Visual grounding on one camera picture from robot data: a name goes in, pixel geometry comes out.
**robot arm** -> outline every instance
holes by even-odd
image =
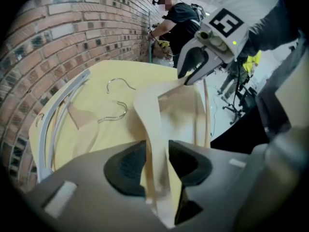
[[[235,60],[248,40],[248,32],[249,25],[233,13],[217,9],[202,21],[195,37],[182,48],[177,64],[178,78],[186,75],[186,63],[196,52],[201,52],[204,61],[187,77],[185,85],[192,85],[222,63]]]

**black t-shirt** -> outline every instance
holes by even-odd
[[[190,20],[199,22],[199,18],[190,5],[186,3],[177,3],[165,17],[177,25],[170,31],[170,47],[173,54],[179,54],[182,47],[194,37],[199,26]]]

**cable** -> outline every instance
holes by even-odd
[[[215,132],[215,130],[216,130],[216,113],[217,113],[217,111],[218,111],[218,105],[217,105],[217,103],[216,103],[216,101],[215,101],[215,99],[214,99],[214,96],[212,96],[212,98],[213,98],[213,102],[214,102],[215,105],[216,105],[216,111],[214,112],[214,115],[213,115],[213,121],[214,121],[214,123],[213,123],[213,132],[211,133],[211,139],[214,137],[214,132]]]
[[[239,61],[237,61],[238,78],[237,78],[236,91],[235,91],[234,100],[233,100],[233,107],[234,107],[234,108],[235,108],[236,93],[237,93],[237,91],[238,91],[239,83],[240,83],[240,65],[241,65],[241,64],[239,63]]]

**black rubber pad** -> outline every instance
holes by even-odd
[[[104,166],[107,181],[120,193],[145,197],[140,185],[141,171],[146,162],[146,141],[112,156]]]
[[[185,187],[202,183],[212,171],[208,158],[173,140],[169,141],[169,161]]]

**wooden hanger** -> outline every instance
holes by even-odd
[[[166,175],[175,176],[175,173],[166,173],[166,164],[169,159],[168,155],[168,138],[164,138],[162,135],[162,123],[160,117],[160,108],[158,99],[164,95],[170,95],[175,92],[175,90],[183,86],[186,77],[174,81],[159,83],[155,85],[150,85],[144,89],[139,89],[135,96],[133,105],[136,110],[140,120],[142,121],[146,133],[147,133],[147,157],[146,157],[146,176],[148,193],[153,199],[153,208],[158,211],[156,206],[157,196],[166,188],[162,183],[162,179],[166,178]],[[204,81],[204,91],[205,91],[205,104],[206,113],[208,114],[206,120],[206,135],[205,135],[205,147],[210,147],[210,115],[209,115],[209,100],[207,93],[206,82]]]
[[[206,134],[205,134],[205,148],[211,147],[211,113],[209,109],[209,98],[207,91],[206,79],[203,80],[205,93],[205,113],[206,113]]]
[[[88,153],[98,137],[98,118],[90,111],[80,110],[71,103],[68,113],[78,129],[77,142],[74,143],[73,158]]]

